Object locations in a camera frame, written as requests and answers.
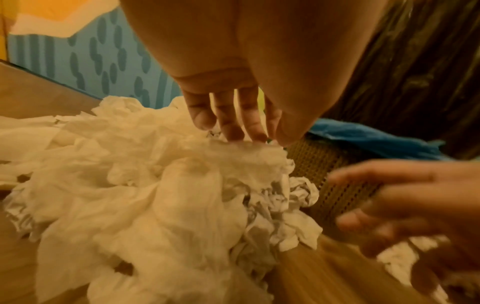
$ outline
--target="hand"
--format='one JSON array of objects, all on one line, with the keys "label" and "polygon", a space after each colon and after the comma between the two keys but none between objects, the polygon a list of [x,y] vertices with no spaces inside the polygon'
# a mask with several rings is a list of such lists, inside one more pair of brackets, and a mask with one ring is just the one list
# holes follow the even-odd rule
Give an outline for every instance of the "hand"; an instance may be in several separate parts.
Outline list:
[{"label": "hand", "polygon": [[420,256],[411,283],[431,293],[452,272],[480,270],[480,163],[369,161],[332,172],[333,184],[383,183],[363,206],[337,218],[343,231],[370,230],[367,257],[411,236],[450,239]]},{"label": "hand", "polygon": [[[265,141],[257,106],[265,95],[268,134],[287,146],[343,92],[387,0],[121,0],[127,19],[180,85],[195,125],[217,119],[228,140]],[[209,93],[213,93],[216,116]]]}]

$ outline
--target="white tissue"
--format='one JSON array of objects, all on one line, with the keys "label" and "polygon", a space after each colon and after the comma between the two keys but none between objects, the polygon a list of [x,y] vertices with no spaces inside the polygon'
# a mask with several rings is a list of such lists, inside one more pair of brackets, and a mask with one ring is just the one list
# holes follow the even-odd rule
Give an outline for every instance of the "white tissue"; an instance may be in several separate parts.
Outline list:
[{"label": "white tissue", "polygon": [[[299,208],[318,190],[288,177],[282,147],[212,139],[181,97],[161,110],[107,97],[93,112],[0,118],[4,207],[41,237],[40,302],[89,283],[93,304],[268,303],[276,252],[317,247]],[[122,261],[133,275],[115,272]]]}]

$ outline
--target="blue fabric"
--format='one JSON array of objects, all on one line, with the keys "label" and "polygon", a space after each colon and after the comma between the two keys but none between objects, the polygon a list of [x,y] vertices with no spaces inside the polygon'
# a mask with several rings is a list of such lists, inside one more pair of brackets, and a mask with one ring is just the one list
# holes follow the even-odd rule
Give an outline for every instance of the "blue fabric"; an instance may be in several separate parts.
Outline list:
[{"label": "blue fabric", "polygon": [[454,160],[440,152],[443,141],[426,142],[398,137],[361,124],[318,119],[309,131],[333,141],[352,143],[383,158],[416,160]]}]

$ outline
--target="wooden surface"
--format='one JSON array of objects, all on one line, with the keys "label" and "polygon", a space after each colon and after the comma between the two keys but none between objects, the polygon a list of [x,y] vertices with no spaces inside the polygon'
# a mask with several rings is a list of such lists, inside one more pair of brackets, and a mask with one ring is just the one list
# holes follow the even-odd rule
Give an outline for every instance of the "wooden surface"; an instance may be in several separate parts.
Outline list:
[{"label": "wooden surface", "polygon": [[[98,103],[47,80],[0,64],[0,115],[16,118],[73,115]],[[34,304],[35,244],[18,239],[0,216],[0,304]],[[319,249],[303,246],[280,255],[269,276],[280,304],[432,303],[390,278],[350,246],[323,236]],[[68,292],[50,304],[87,303],[85,288]]]}]

